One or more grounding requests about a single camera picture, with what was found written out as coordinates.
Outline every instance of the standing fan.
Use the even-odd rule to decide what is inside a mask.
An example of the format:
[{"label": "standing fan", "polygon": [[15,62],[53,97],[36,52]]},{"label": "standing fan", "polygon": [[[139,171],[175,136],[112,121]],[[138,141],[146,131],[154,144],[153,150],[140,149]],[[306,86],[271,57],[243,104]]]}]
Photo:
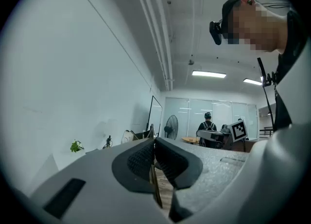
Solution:
[{"label": "standing fan", "polygon": [[164,127],[167,138],[176,139],[178,133],[178,120],[175,115],[169,117]]}]

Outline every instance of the potted plant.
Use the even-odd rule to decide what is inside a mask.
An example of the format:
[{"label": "potted plant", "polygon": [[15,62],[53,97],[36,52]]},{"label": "potted plant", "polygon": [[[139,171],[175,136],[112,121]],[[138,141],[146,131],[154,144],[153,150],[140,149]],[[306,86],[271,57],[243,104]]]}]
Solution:
[{"label": "potted plant", "polygon": [[80,141],[74,140],[74,143],[72,143],[70,150],[71,152],[78,152],[80,150],[84,150],[84,147],[82,146]]}]

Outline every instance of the round wooden table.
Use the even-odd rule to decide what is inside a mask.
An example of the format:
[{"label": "round wooden table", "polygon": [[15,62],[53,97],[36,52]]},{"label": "round wooden table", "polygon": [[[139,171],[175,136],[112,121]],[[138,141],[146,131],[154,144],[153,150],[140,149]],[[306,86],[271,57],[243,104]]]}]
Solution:
[{"label": "round wooden table", "polygon": [[182,137],[181,139],[190,144],[199,144],[200,141],[199,137]]}]

